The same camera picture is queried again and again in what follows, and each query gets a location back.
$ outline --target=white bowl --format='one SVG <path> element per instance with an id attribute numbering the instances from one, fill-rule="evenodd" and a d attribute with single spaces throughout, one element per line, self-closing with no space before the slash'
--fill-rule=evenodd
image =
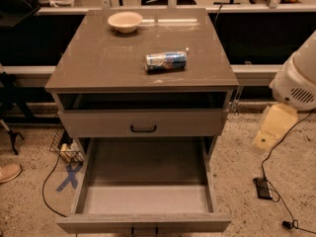
<path id="1" fill-rule="evenodd" d="M 135 12 L 118 12 L 108 18 L 109 25 L 123 34 L 135 31 L 141 22 L 142 16 Z"/>

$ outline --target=person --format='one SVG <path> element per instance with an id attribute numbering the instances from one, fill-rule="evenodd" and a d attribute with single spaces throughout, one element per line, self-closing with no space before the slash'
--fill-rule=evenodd
<path id="1" fill-rule="evenodd" d="M 19 164 L 9 164 L 0 167 L 0 184 L 9 182 L 20 175 L 22 167 Z"/>

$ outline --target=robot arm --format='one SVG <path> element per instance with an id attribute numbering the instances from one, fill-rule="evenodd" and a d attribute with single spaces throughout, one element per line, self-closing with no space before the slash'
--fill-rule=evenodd
<path id="1" fill-rule="evenodd" d="M 256 151 L 272 148 L 297 122 L 297 111 L 316 108 L 316 32 L 294 52 L 270 88 L 279 101 L 265 109 L 254 140 Z"/>

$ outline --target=floor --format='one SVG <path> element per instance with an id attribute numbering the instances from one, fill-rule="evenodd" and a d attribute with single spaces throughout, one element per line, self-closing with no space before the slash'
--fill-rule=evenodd
<path id="1" fill-rule="evenodd" d="M 239 114 L 230 114 L 222 135 L 218 138 L 211 167 L 219 212 L 231 216 L 232 222 L 223 233 L 185 234 L 170 236 L 307 237 L 311 234 L 284 229 L 290 215 L 283 203 L 257 198 L 253 179 L 262 177 L 261 163 L 267 153 L 255 153 L 251 147 L 261 113 L 267 103 L 242 103 Z M 269 180 L 282 195 L 286 205 L 299 221 L 299 227 L 316 231 L 316 114 L 297 126 L 267 162 Z M 9 136 L 0 128 L 0 165 L 18 163 L 23 172 L 15 180 L 0 185 L 1 237 L 67 237 L 55 224 L 59 217 L 45 205 L 42 198 L 44 180 L 56 164 L 57 154 L 49 151 L 56 133 L 54 126 L 13 126 L 25 140 L 17 140 L 19 156 L 10 149 Z M 59 161 L 44 188 L 46 202 L 56 211 L 70 213 L 75 189 L 68 184 L 66 164 Z M 78 234 L 84 236 L 119 236 L 118 234 Z"/>

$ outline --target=can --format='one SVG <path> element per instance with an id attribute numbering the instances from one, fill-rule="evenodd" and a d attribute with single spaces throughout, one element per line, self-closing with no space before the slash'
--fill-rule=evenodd
<path id="1" fill-rule="evenodd" d="M 187 64 L 187 54 L 184 51 L 172 51 L 147 54 L 145 69 L 148 72 L 184 69 Z"/>

